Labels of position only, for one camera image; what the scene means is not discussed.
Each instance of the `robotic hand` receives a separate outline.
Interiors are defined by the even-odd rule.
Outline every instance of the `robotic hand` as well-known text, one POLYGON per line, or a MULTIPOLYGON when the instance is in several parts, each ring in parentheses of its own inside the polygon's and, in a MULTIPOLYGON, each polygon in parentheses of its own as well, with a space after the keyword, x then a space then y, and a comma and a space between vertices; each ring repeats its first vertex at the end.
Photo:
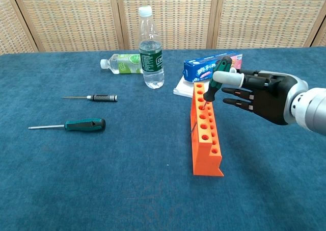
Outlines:
POLYGON ((242 99, 225 98, 235 105, 278 125, 297 122, 300 126, 326 135, 326 89, 308 90, 307 82, 286 73, 231 69, 216 71, 214 81, 239 88, 222 88, 223 92, 242 99))

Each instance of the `screwdriver handle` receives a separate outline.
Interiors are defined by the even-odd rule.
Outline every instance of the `screwdriver handle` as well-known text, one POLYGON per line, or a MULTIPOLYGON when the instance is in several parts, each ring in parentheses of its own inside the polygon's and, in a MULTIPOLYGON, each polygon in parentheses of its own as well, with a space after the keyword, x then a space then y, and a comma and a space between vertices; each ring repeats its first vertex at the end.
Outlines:
POLYGON ((101 102, 117 102, 117 95, 92 95, 90 100, 92 101, 101 101, 101 102))
MULTIPOLYGON (((213 73, 216 71, 229 72, 232 64, 232 59, 229 56, 224 56, 220 61, 217 61, 216 66, 213 69, 213 73)), ((213 78, 210 80, 207 92, 204 93, 204 99, 207 102, 213 102, 215 100, 215 93, 221 88, 222 83, 216 82, 213 78)))
POLYGON ((65 123, 67 131, 97 131, 105 129, 105 120, 101 118, 88 118, 84 120, 70 120, 65 123))

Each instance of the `screwdriver shaft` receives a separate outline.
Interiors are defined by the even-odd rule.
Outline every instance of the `screwdriver shaft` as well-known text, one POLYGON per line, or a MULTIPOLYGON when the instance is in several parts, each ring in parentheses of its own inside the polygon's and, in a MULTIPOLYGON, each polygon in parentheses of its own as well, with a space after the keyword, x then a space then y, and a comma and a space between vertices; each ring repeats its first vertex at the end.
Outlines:
POLYGON ((87 97, 63 97, 63 98, 87 98, 87 97))
POLYGON ((193 133, 193 131, 194 131, 194 129, 195 129, 195 127, 196 127, 196 125, 197 125, 197 122, 194 124, 194 126, 193 126, 192 130, 190 131, 190 134, 192 134, 192 133, 193 133))
POLYGON ((206 101, 206 102, 205 102, 205 104, 204 104, 203 110, 205 109, 205 107, 206 107, 206 104, 207 104, 207 101, 206 101))
POLYGON ((43 129, 43 128, 55 128, 65 127, 65 125, 41 125, 41 126, 30 126, 29 129, 43 129))

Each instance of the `black screwdriver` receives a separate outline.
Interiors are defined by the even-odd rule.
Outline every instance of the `black screwdriver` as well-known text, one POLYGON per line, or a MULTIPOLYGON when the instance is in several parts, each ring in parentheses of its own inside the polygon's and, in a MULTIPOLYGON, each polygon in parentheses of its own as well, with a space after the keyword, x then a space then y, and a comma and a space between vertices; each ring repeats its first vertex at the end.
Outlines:
POLYGON ((88 95, 84 97, 63 97, 63 98, 86 98, 91 101, 95 102, 117 102, 118 96, 117 95, 88 95))
POLYGON ((63 127, 67 131, 97 131, 105 130, 105 120, 101 118, 88 118, 83 120, 70 120, 64 125, 42 125, 42 126, 30 126, 29 129, 46 129, 63 127))

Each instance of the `green screwdriver handle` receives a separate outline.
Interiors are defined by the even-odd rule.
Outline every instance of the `green screwdriver handle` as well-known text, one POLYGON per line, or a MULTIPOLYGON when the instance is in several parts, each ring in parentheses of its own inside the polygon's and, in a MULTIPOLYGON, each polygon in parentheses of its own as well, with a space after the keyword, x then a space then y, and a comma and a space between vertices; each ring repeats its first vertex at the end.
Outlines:
MULTIPOLYGON (((216 71, 229 72, 232 64, 232 59, 229 56, 224 56, 220 61, 217 61, 216 66, 213 69, 213 74, 216 71)), ((208 91, 204 93, 204 99, 207 102, 213 102, 215 100, 215 93, 221 88, 222 83, 216 82, 213 78, 208 85, 208 91)))
POLYGON ((65 123, 67 131, 97 131, 105 129, 105 120, 100 118, 88 118, 84 120, 70 120, 65 123))

